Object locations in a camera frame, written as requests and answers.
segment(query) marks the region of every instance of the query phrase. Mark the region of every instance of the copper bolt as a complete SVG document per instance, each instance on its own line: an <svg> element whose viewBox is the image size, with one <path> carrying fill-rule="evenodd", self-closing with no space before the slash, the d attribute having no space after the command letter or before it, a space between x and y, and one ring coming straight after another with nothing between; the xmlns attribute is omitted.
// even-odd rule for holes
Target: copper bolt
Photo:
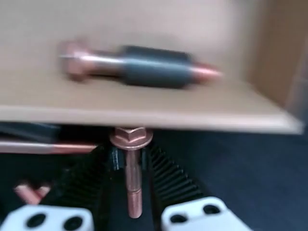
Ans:
<svg viewBox="0 0 308 231"><path fill-rule="evenodd" d="M75 81L83 81L90 75L119 77L124 60L119 53L93 51L83 40L67 41L60 47L63 71ZM222 76L214 66L193 62L190 71L192 81L202 83Z"/></svg>
<svg viewBox="0 0 308 231"><path fill-rule="evenodd" d="M131 218L139 218L142 214L140 149L148 145L152 137L153 133L144 127L115 128L110 135L111 143L125 155L128 215Z"/></svg>

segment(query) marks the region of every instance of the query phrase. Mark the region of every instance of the black comb fixture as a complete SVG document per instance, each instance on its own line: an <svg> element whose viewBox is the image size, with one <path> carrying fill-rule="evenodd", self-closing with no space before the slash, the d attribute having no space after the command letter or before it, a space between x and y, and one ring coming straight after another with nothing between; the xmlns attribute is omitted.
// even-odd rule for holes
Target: black comb fixture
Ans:
<svg viewBox="0 0 308 231"><path fill-rule="evenodd" d="M160 217L167 206L210 196L210 193L157 145L150 144L148 150L152 213L155 230L160 230Z"/></svg>
<svg viewBox="0 0 308 231"><path fill-rule="evenodd" d="M55 182L42 205L81 207L93 216L95 230L106 230L110 215L110 145L98 146Z"/></svg>

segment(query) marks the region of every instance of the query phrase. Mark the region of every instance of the hole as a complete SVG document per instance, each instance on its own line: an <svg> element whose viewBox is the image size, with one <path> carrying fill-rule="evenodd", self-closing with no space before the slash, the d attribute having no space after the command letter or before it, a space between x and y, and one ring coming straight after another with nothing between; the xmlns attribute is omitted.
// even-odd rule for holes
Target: hole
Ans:
<svg viewBox="0 0 308 231"><path fill-rule="evenodd" d="M26 224L29 228L35 228L35 227L43 224L45 218L46 218L45 214L39 213L39 214L36 214L36 215L30 217Z"/></svg>
<svg viewBox="0 0 308 231"><path fill-rule="evenodd" d="M72 217L64 223L64 229L67 231L74 231L78 229L81 225L82 225L81 217Z"/></svg>
<svg viewBox="0 0 308 231"><path fill-rule="evenodd" d="M172 223L184 223L187 221L187 218L183 215L176 214L170 218L170 221Z"/></svg>
<svg viewBox="0 0 308 231"><path fill-rule="evenodd" d="M217 214L220 213L220 209L214 205L206 205L203 207L205 214Z"/></svg>

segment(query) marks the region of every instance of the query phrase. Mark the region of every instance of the beige board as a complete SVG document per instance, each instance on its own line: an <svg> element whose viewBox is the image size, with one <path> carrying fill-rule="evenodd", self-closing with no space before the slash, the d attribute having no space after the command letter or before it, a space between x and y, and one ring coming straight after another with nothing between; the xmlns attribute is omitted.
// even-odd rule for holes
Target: beige board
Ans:
<svg viewBox="0 0 308 231"><path fill-rule="evenodd" d="M265 0L66 0L0 3L0 120L297 133L301 123L245 82ZM188 90L125 86L59 72L57 45L187 51L225 79Z"/></svg>

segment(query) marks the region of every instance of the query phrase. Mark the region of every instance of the hex head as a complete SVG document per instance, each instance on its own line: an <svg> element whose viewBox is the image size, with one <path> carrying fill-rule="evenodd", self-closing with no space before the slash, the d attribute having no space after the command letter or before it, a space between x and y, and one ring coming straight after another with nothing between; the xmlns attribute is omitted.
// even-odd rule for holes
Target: hex head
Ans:
<svg viewBox="0 0 308 231"><path fill-rule="evenodd" d="M82 57L89 54L89 49L85 41L76 40L64 42L61 44L60 52L63 71L75 81L85 80L88 70Z"/></svg>
<svg viewBox="0 0 308 231"><path fill-rule="evenodd" d="M115 128L115 136L127 143L133 143L146 138L147 132L144 127L140 128Z"/></svg>

